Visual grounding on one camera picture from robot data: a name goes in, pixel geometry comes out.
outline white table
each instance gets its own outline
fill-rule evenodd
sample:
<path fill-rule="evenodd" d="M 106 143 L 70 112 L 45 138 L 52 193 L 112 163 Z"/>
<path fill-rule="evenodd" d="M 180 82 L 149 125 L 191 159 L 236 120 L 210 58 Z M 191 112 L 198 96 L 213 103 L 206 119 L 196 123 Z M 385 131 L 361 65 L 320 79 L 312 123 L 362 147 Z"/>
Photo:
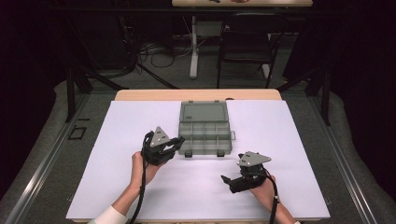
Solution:
<path fill-rule="evenodd" d="M 231 129 L 236 132 L 232 154 L 224 158 L 194 155 L 191 159 L 176 154 L 147 186 L 136 221 L 268 220 L 270 214 L 248 190 L 232 194 L 220 178 L 221 175 L 240 176 L 237 154 L 246 151 L 272 158 L 264 167 L 276 176 L 281 200 L 297 219 L 319 220 L 330 216 L 288 106 L 279 100 L 277 91 L 122 92 L 108 109 L 66 218 L 87 221 L 117 199 L 129 183 L 131 156 L 140 150 L 144 135 L 150 130 L 161 126 L 169 137 L 177 136 L 180 112 L 177 99 L 223 100 L 228 97 L 249 99 L 227 101 Z M 127 101 L 128 96 L 135 100 Z"/>
<path fill-rule="evenodd" d="M 209 0 L 173 0 L 174 7 L 311 7 L 312 0 L 248 0 L 244 3 L 238 3 L 238 0 L 220 0 L 219 3 Z M 198 48 L 197 48 L 197 20 L 192 16 L 191 24 L 192 36 L 192 56 L 191 56 L 191 70 L 190 78 L 197 78 L 198 74 Z M 209 32 L 211 35 L 219 34 L 219 22 L 211 23 L 209 25 Z M 268 74 L 269 68 L 263 68 L 264 74 Z"/>

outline gray carpet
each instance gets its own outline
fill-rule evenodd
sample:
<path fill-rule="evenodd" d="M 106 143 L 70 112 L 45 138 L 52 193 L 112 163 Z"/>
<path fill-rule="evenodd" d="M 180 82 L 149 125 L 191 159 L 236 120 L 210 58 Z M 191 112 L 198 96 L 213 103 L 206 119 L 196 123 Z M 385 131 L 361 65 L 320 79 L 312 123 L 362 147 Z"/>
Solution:
<path fill-rule="evenodd" d="M 274 78 L 271 80 L 271 88 L 284 83 L 280 76 L 285 63 L 290 55 L 293 37 L 286 38 L 276 61 Z M 198 78 L 190 79 L 190 56 L 176 57 L 175 59 L 161 53 L 148 56 L 143 64 L 155 74 L 161 76 L 181 89 L 214 89 L 216 87 L 216 47 L 210 43 L 200 47 L 200 59 Z M 263 82 L 258 81 L 260 72 L 253 67 L 238 67 L 226 65 L 223 75 L 225 77 L 238 77 L 240 74 L 251 74 L 255 80 L 231 80 L 221 81 L 222 88 L 262 88 Z M 130 89 L 166 89 L 145 72 L 134 70 L 131 74 L 122 77 L 114 77 L 113 81 Z M 71 124 L 77 128 L 86 128 L 81 140 L 64 140 L 59 145 L 59 154 L 55 163 L 51 165 L 50 172 L 46 175 L 45 182 L 35 195 L 32 203 L 24 209 L 20 219 L 21 223 L 70 223 L 65 214 L 70 205 L 70 197 L 76 191 L 78 182 L 82 176 L 92 146 L 100 131 L 103 119 L 106 115 L 110 101 L 115 92 L 106 85 L 92 80 L 95 91 L 88 96 L 86 103 L 81 106 L 80 113 Z M 314 98 L 306 98 L 303 94 L 306 83 L 300 83 L 290 90 L 282 93 L 283 99 L 288 102 L 299 134 L 302 138 L 308 159 L 311 162 L 314 173 L 318 179 L 323 196 L 327 198 L 331 218 L 321 220 L 319 223 L 365 223 L 362 221 L 356 205 L 351 197 L 350 189 L 340 173 L 338 164 L 334 160 L 332 142 L 322 127 L 322 121 L 317 115 L 317 109 L 312 102 Z M 57 103 L 49 117 L 49 120 L 40 134 L 31 155 L 27 159 L 20 174 L 13 185 L 0 202 L 0 223 L 5 223 L 13 211 L 18 199 L 39 168 L 40 162 L 53 149 L 58 136 L 64 129 L 66 118 L 65 83 L 56 88 Z M 330 121 L 332 131 L 337 144 L 342 149 L 347 163 L 353 175 L 356 177 L 362 192 L 376 218 L 376 223 L 394 223 L 396 220 L 395 202 L 375 183 L 367 167 L 360 160 L 351 142 L 347 119 L 343 110 L 342 101 L 332 95 L 330 105 Z"/>

